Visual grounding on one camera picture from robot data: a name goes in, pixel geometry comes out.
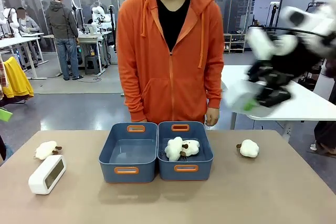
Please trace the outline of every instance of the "hand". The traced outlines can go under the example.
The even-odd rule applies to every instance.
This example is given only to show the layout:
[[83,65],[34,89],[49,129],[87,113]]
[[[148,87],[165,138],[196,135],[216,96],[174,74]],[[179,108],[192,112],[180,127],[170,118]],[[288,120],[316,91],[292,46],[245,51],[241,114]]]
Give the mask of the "hand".
[[214,126],[219,119],[219,109],[208,108],[206,111],[206,126]]

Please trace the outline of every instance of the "hoodie drawstring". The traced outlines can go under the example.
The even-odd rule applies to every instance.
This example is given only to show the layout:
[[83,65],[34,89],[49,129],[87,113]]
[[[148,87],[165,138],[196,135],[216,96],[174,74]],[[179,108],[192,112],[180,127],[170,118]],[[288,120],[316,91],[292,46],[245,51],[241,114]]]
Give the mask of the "hoodie drawstring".
[[201,21],[202,21],[202,31],[201,31],[201,54],[200,54],[200,61],[198,64],[198,68],[201,68],[203,62],[203,51],[204,51],[204,13],[201,14]]
[[142,33],[141,37],[146,37],[146,9],[147,9],[148,1],[145,0],[145,4],[143,5],[142,10]]

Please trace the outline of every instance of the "blue storage bin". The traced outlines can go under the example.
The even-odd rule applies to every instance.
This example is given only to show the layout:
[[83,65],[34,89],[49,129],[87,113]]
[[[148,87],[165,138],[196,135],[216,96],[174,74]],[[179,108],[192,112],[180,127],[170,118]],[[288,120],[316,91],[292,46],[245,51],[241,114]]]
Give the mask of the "blue storage bin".
[[[177,162],[170,162],[164,152],[168,141],[177,136],[183,140],[197,140],[199,153],[187,158],[180,157]],[[163,180],[207,180],[210,176],[214,159],[210,143],[200,122],[162,122],[159,124],[157,156],[160,176]]]
[[158,127],[115,124],[99,156],[107,183],[148,183],[154,179]]

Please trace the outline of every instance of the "yellow cloth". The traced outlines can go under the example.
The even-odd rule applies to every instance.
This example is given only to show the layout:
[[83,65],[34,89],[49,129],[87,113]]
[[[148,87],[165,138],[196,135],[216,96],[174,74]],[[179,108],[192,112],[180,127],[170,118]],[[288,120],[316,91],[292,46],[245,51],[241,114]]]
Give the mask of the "yellow cloth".
[[33,97],[33,87],[30,85],[25,73],[22,71],[14,57],[10,57],[4,62],[4,65],[9,82],[8,88],[3,87],[4,94],[8,98],[22,97],[28,94]]

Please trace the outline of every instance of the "blue jeans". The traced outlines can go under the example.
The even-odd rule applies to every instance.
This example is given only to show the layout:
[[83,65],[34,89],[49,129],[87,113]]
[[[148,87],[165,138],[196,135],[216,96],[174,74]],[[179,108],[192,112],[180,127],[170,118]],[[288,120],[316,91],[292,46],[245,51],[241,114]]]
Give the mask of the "blue jeans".
[[56,49],[58,54],[59,63],[63,73],[63,78],[69,78],[69,69],[67,64],[67,53],[70,57],[71,70],[73,78],[79,76],[78,59],[77,59],[77,45],[75,38],[71,39],[57,39],[55,38]]

